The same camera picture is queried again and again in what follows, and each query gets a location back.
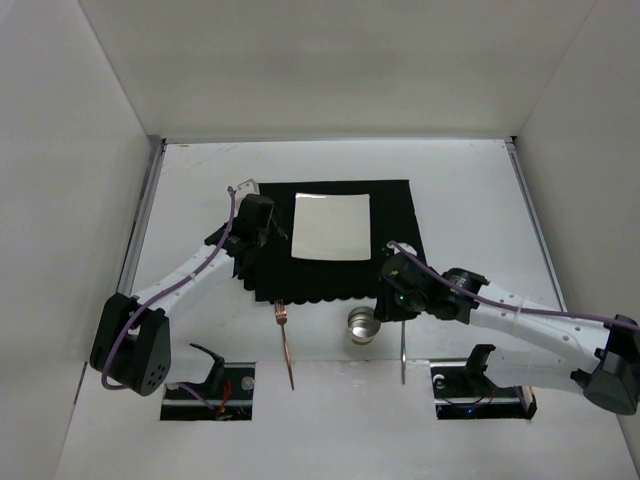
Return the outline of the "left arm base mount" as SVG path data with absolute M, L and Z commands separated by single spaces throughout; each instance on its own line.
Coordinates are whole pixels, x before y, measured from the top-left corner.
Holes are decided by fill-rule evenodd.
M 201 383 L 181 382 L 165 387 L 161 402 L 161 421 L 251 421 L 255 391 L 256 364 L 230 362 L 198 344 L 189 348 L 196 361 L 210 360 L 207 377 Z

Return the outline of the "square white plate black rim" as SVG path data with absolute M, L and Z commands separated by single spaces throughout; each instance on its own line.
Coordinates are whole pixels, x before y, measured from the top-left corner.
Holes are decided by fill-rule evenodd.
M 371 259 L 370 195 L 295 195 L 291 256 L 312 261 Z

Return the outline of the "silver metal cup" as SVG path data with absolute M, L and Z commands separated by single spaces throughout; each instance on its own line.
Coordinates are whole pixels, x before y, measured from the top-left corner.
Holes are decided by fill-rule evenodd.
M 381 322 L 374 317 L 374 310 L 371 307 L 361 306 L 349 313 L 347 328 L 354 344 L 367 345 L 379 333 Z

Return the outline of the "copper fork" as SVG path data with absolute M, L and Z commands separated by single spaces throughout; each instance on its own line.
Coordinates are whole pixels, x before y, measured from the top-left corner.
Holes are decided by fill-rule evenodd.
M 275 314 L 276 323 L 281 330 L 283 350 L 284 350 L 284 356 L 285 356 L 285 362 L 286 362 L 290 387 L 291 387 L 291 390 L 294 391 L 295 383 L 294 383 L 294 375 L 293 375 L 292 357 L 291 357 L 291 350 L 290 350 L 289 341 L 286 333 L 288 314 L 287 314 L 284 302 L 282 300 L 276 300 L 274 302 L 274 314 Z

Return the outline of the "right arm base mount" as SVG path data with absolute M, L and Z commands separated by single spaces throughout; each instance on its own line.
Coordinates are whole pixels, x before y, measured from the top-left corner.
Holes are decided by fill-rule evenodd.
M 528 387 L 498 387 L 486 375 L 496 347 L 479 344 L 466 359 L 434 360 L 430 375 L 438 420 L 532 420 L 538 406 Z

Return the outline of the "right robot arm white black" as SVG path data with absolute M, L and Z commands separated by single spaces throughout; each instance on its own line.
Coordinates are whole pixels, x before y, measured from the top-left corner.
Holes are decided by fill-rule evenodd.
M 530 351 L 492 343 L 474 346 L 462 372 L 478 397 L 500 389 L 542 387 L 580 394 L 618 415 L 638 410 L 639 325 L 629 317 L 549 310 L 468 270 L 439 274 L 401 250 L 382 266 L 374 316 L 398 322 L 421 314 L 532 345 Z

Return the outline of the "black cloth placemat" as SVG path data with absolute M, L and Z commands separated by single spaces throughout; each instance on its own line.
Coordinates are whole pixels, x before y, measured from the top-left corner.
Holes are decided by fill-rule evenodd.
M 291 256 L 292 241 L 269 237 L 260 249 L 243 286 L 257 302 L 282 300 L 287 304 L 374 299 L 378 276 L 388 257 L 390 241 L 413 247 L 418 258 L 425 252 L 407 179 L 261 183 L 260 193 L 275 202 L 280 225 L 291 235 L 297 193 L 370 196 L 372 258 L 366 261 L 315 261 Z

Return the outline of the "silver table knife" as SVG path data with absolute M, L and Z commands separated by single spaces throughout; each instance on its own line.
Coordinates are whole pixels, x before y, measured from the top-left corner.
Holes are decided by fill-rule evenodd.
M 406 321 L 401 322 L 400 369 L 401 369 L 401 384 L 406 385 L 406 369 L 407 369 Z

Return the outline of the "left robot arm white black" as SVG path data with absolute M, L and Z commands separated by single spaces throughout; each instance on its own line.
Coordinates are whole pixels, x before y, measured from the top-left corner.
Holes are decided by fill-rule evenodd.
M 271 236 L 287 235 L 275 202 L 263 195 L 233 199 L 228 220 L 180 267 L 130 296 L 104 304 L 90 354 L 103 388 L 146 397 L 164 385 L 199 396 L 214 393 L 224 359 L 197 343 L 181 345 L 178 321 L 220 285 L 245 280 Z

